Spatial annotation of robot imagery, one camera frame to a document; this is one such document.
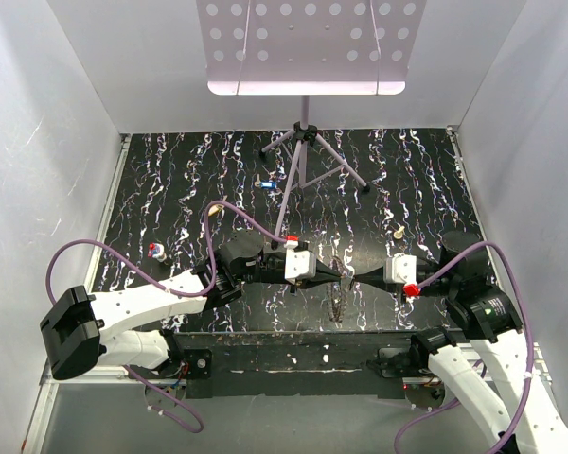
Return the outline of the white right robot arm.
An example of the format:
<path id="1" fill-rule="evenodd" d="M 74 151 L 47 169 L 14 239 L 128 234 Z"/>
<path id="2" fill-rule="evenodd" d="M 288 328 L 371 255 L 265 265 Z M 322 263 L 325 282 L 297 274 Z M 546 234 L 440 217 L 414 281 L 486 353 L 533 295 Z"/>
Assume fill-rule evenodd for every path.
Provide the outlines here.
<path id="1" fill-rule="evenodd" d="M 400 371 L 407 362 L 417 374 L 440 379 L 492 453 L 568 453 L 568 427 L 535 367 L 522 297 L 509 297 L 490 281 L 488 250 L 494 246 L 475 234 L 449 232 L 438 261 L 397 253 L 381 268 L 353 278 L 398 296 L 443 298 L 489 377 L 481 377 L 442 326 L 416 332 L 406 355 L 379 364 Z"/>

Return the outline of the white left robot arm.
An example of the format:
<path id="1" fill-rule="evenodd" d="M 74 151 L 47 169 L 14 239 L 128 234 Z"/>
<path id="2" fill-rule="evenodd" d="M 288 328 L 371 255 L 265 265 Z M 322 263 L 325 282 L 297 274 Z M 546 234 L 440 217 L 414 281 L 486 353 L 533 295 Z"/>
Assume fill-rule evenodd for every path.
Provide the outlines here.
<path id="1" fill-rule="evenodd" d="M 66 290 L 42 319 L 40 329 L 50 371 L 64 381 L 96 366 L 137 366 L 163 378 L 176 376 L 182 350 L 158 330 L 140 326 L 225 306 L 241 296 L 241 284 L 314 288 L 338 283 L 337 271 L 321 262 L 306 242 L 288 237 L 272 249 L 257 231 L 240 231 L 192 270 L 118 292 Z"/>

